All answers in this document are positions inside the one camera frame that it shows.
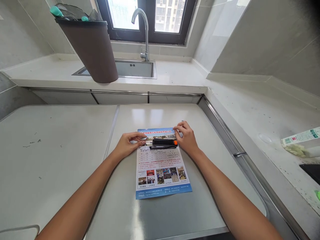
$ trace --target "stapler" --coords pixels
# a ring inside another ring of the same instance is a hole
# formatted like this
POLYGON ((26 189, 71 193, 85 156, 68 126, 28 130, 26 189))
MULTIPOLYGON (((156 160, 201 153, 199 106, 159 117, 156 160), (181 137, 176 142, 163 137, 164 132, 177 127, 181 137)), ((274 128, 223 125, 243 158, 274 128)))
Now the stapler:
POLYGON ((155 138, 151 143, 146 143, 145 146, 150 146, 150 149, 172 149, 178 146, 178 142, 172 139, 155 138))

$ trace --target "stainless steel sink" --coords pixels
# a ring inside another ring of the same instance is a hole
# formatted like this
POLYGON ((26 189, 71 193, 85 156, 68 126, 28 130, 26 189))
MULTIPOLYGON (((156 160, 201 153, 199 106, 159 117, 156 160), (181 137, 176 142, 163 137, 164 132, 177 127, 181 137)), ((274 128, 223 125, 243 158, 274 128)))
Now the stainless steel sink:
MULTIPOLYGON (((119 77, 157 79, 155 61, 146 62, 139 60, 120 59, 116 59, 115 61, 119 77)), ((90 76, 90 73, 86 67, 83 67, 72 75, 90 76)))

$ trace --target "faucet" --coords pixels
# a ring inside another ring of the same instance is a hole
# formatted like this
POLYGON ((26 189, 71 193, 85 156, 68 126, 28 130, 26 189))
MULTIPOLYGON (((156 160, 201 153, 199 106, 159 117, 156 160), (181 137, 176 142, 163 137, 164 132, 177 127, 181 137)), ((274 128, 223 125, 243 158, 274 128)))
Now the faucet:
POLYGON ((134 10, 131 22, 134 24, 134 22, 136 21, 136 17, 139 13, 142 15, 143 20, 144 20, 144 25, 146 27, 146 53, 142 53, 142 48, 141 48, 140 57, 144 58, 146 62, 149 62, 149 47, 148 47, 148 29, 149 29, 149 27, 148 27, 148 19, 147 19, 145 12, 141 8, 137 8, 136 10, 134 10))

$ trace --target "flyer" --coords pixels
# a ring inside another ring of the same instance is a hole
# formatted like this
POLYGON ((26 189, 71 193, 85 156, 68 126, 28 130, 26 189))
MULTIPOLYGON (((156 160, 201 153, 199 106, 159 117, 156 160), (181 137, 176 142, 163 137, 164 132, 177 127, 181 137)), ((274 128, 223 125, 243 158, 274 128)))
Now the flyer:
MULTIPOLYGON (((154 138, 176 140, 172 128, 138 129, 150 143, 154 138)), ((137 150, 136 199, 192 192, 179 146, 173 149, 137 150)))

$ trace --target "trash bin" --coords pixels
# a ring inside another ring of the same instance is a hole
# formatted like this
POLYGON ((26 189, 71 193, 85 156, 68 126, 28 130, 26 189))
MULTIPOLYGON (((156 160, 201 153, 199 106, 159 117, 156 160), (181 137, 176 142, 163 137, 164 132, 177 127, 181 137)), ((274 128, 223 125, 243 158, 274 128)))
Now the trash bin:
POLYGON ((95 82, 110 83, 118 79, 106 21, 55 20, 95 82))

